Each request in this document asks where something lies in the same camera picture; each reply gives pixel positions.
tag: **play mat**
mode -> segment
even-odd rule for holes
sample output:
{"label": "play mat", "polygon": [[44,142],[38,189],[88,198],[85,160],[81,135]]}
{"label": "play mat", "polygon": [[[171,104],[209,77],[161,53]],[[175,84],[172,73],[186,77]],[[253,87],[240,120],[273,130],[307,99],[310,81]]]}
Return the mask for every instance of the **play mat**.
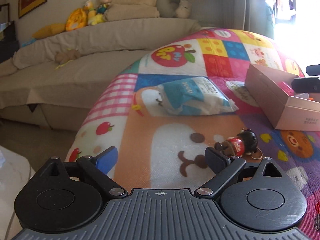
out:
{"label": "play mat", "polygon": [[[67,160],[96,156],[115,146],[119,153],[109,156],[106,170],[129,192],[132,188],[193,191],[214,176],[204,162],[205,149],[250,128],[258,135],[264,156],[274,158],[305,195],[308,210],[300,228],[319,239],[320,133],[274,130],[244,87],[250,63],[303,76],[274,41],[238,30],[202,30],[144,56],[100,96]],[[155,86],[193,76],[213,81],[239,110],[211,116],[169,115]]]}

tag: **floor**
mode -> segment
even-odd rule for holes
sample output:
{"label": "floor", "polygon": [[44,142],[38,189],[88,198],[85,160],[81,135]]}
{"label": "floor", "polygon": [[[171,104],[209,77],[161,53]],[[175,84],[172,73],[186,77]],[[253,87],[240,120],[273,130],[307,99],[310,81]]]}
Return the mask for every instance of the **floor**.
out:
{"label": "floor", "polygon": [[51,156],[64,160],[76,132],[44,130],[36,125],[1,120],[0,145],[26,157],[37,171]]}

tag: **metal bolt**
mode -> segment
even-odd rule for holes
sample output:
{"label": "metal bolt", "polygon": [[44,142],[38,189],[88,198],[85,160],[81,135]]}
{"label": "metal bolt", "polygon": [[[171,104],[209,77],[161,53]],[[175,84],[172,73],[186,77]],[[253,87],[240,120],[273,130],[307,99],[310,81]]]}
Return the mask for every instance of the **metal bolt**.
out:
{"label": "metal bolt", "polygon": [[197,192],[201,196],[210,196],[213,193],[212,189],[207,188],[207,187],[202,187],[202,188],[198,189]]}
{"label": "metal bolt", "polygon": [[124,194],[124,190],[122,188],[112,188],[109,193],[113,196],[121,196]]}

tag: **black gripper pad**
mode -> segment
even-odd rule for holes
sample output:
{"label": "black gripper pad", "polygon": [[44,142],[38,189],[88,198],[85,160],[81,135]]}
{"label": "black gripper pad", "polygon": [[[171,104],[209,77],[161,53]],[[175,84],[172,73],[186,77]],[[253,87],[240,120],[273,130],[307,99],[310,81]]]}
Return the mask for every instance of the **black gripper pad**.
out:
{"label": "black gripper pad", "polygon": [[14,240],[276,240],[307,239],[297,228],[262,234],[227,220],[217,204],[187,189],[134,189],[128,197],[108,202],[103,213],[78,230],[43,234],[24,229]]}

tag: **plush toy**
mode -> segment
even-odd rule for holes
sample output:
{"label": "plush toy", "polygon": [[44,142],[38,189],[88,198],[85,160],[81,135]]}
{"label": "plush toy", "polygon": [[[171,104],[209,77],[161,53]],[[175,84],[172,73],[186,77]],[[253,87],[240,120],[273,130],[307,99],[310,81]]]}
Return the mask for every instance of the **plush toy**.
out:
{"label": "plush toy", "polygon": [[32,37],[37,40],[44,39],[62,33],[65,30],[66,25],[64,23],[54,23],[41,28],[39,31],[35,32]]}
{"label": "plush toy", "polygon": [[182,19],[188,19],[191,14],[191,3],[189,3],[187,0],[181,0],[179,7],[176,9],[176,15],[177,18]]}
{"label": "plush toy", "polygon": [[156,7],[160,13],[160,17],[163,18],[174,18],[177,17],[177,9],[178,15],[181,16],[181,11],[185,11],[185,8],[182,8],[183,5],[186,5],[184,2],[182,5],[180,4],[182,0],[157,0]]}
{"label": "plush toy", "polygon": [[98,6],[97,14],[104,14],[105,11],[108,9],[112,0],[99,0],[100,5]]}
{"label": "plush toy", "polygon": [[98,23],[105,22],[102,14],[97,14],[97,11],[94,9],[92,0],[88,0],[83,9],[87,12],[88,16],[88,25],[96,25]]}
{"label": "plush toy", "polygon": [[81,54],[76,49],[68,49],[67,52],[58,52],[57,55],[54,57],[55,62],[59,64],[59,66],[56,68],[60,68],[67,64],[68,62],[72,60],[76,60],[81,57]]}
{"label": "plush toy", "polygon": [[84,4],[83,9],[87,12],[88,25],[91,25],[97,15],[97,11],[94,9],[92,0],[88,0]]}
{"label": "plush toy", "polygon": [[66,31],[73,31],[85,26],[87,26],[87,14],[82,8],[78,8],[69,16]]}

